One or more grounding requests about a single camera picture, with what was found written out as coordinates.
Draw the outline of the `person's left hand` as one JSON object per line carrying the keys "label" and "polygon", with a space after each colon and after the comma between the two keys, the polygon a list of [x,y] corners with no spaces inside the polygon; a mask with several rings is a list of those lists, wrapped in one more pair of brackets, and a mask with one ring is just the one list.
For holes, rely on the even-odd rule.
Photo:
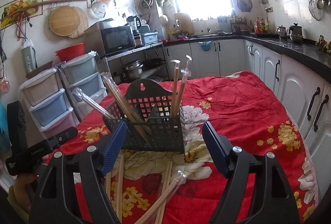
{"label": "person's left hand", "polygon": [[20,174],[15,179],[13,186],[13,192],[18,204],[27,214],[30,214],[31,200],[26,190],[26,185],[31,184],[37,177],[38,175],[36,174]]}

